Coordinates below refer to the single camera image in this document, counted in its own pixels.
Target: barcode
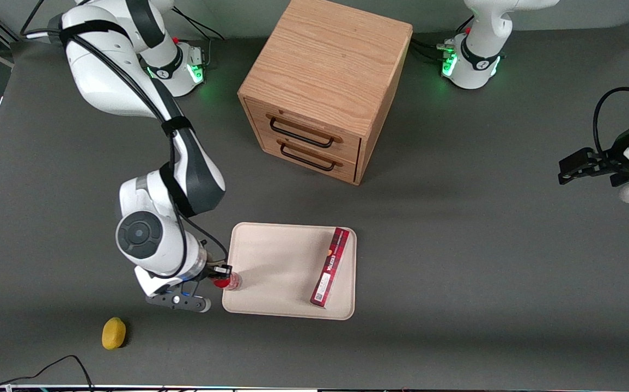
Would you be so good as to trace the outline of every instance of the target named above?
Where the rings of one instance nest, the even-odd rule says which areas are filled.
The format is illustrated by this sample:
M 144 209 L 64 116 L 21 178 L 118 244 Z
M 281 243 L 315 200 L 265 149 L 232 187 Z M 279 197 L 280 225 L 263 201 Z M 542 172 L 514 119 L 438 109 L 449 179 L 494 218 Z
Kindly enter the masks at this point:
M 331 278 L 330 273 L 322 273 L 321 280 L 319 280 L 319 287 L 317 287 L 316 292 L 314 293 L 315 301 L 323 301 L 324 295 L 326 294 L 326 288 L 329 286 L 329 279 Z

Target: drawer handle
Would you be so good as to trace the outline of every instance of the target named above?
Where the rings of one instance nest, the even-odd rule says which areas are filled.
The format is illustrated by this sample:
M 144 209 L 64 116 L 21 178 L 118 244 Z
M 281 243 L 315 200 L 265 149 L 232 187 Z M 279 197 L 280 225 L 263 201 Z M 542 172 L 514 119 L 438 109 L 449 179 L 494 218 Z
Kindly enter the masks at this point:
M 328 149 L 331 146 L 331 144 L 333 144 L 333 142 L 334 142 L 334 138 L 333 137 L 329 137 L 329 142 L 324 144 L 324 143 L 317 142 L 316 140 L 309 139 L 308 137 L 299 136 L 299 134 L 294 134 L 292 132 L 285 131 L 284 129 L 282 129 L 280 127 L 276 127 L 275 126 L 275 121 L 276 121 L 275 117 L 271 117 L 270 127 L 271 127 L 271 129 L 273 129 L 273 131 L 278 132 L 279 134 L 284 134 L 285 136 L 292 137 L 293 139 L 297 139 L 300 142 L 309 143 L 309 144 L 311 144 L 313 146 L 317 146 L 317 147 L 322 148 L 322 149 Z
M 332 162 L 331 166 L 322 166 L 321 164 L 314 163 L 312 161 L 307 161 L 307 159 L 300 158 L 299 156 L 296 156 L 296 155 L 293 155 L 293 154 L 290 154 L 290 153 L 286 152 L 285 151 L 285 147 L 286 147 L 285 143 L 280 145 L 280 154 L 283 154 L 284 156 L 286 156 L 288 158 L 292 158 L 295 161 L 299 161 L 299 162 L 302 162 L 304 164 L 308 164 L 309 166 L 316 167 L 317 169 L 325 171 L 325 172 L 331 172 L 334 169 L 334 167 L 336 167 L 336 163 L 335 162 Z

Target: gray tabletop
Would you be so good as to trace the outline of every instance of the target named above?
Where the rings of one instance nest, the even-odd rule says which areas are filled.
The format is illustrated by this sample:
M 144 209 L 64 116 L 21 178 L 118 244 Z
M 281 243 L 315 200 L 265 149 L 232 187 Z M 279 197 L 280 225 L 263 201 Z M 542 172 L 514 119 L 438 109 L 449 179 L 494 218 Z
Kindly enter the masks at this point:
M 428 42 L 441 35 L 424 37 Z M 179 104 L 224 174 L 194 220 L 344 225 L 358 235 L 346 322 L 207 314 L 145 303 L 113 243 L 118 186 L 157 169 L 150 119 L 82 100 L 63 53 L 15 47 L 0 108 L 0 381 L 77 354 L 97 384 L 629 390 L 629 205 L 606 177 L 567 186 L 596 100 L 629 85 L 629 25 L 516 32 L 479 91 L 409 55 L 359 187 L 260 151 L 236 92 L 263 40 L 215 42 Z M 629 96 L 603 112 L 610 144 Z M 103 323 L 130 325 L 107 352 Z M 63 363 L 41 382 L 83 382 Z

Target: beige tray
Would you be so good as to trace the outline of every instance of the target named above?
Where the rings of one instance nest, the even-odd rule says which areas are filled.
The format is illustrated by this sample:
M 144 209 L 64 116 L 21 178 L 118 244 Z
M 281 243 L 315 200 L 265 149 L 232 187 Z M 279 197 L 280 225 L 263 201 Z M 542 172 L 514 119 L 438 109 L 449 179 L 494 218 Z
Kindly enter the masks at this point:
M 240 223 L 232 230 L 229 263 L 242 277 L 225 291 L 231 313 L 347 320 L 356 309 L 356 233 L 347 239 L 326 308 L 309 302 L 319 281 L 334 229 L 328 226 Z

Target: wooden box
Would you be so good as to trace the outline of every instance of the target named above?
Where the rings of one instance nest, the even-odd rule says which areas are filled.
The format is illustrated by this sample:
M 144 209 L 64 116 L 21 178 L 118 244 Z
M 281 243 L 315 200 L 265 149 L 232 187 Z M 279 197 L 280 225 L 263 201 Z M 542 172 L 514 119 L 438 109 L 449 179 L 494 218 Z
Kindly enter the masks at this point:
M 237 93 L 261 148 L 359 185 L 411 33 L 344 5 L 291 0 Z

